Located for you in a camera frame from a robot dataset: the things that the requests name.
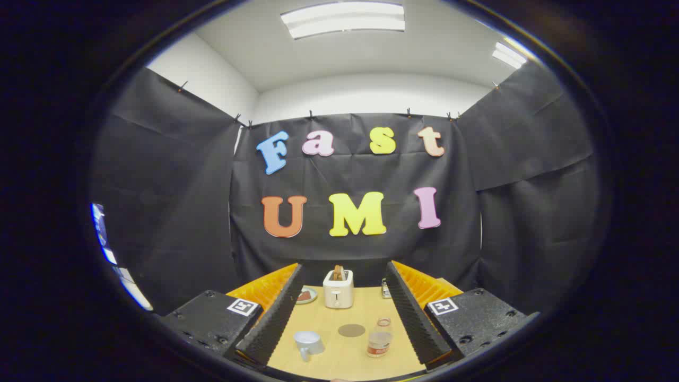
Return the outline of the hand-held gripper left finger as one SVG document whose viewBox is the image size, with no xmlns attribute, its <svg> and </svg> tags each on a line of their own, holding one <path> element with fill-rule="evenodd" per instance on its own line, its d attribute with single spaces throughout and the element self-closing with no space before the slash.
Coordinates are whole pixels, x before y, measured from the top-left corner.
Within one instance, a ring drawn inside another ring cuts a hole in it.
<svg viewBox="0 0 679 382">
<path fill-rule="evenodd" d="M 156 319 L 203 358 L 260 371 L 286 329 L 302 273 L 303 266 L 293 263 L 228 293 L 204 290 Z"/>
</svg>

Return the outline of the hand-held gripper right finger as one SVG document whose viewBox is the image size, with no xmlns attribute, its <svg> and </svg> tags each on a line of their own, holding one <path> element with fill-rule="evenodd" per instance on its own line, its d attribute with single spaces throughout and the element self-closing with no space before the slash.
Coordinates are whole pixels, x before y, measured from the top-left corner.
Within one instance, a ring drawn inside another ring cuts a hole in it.
<svg viewBox="0 0 679 382">
<path fill-rule="evenodd" d="M 384 281 L 426 370 L 484 353 L 539 316 L 524 314 L 486 289 L 463 292 L 396 261 L 387 264 Z"/>
</svg>

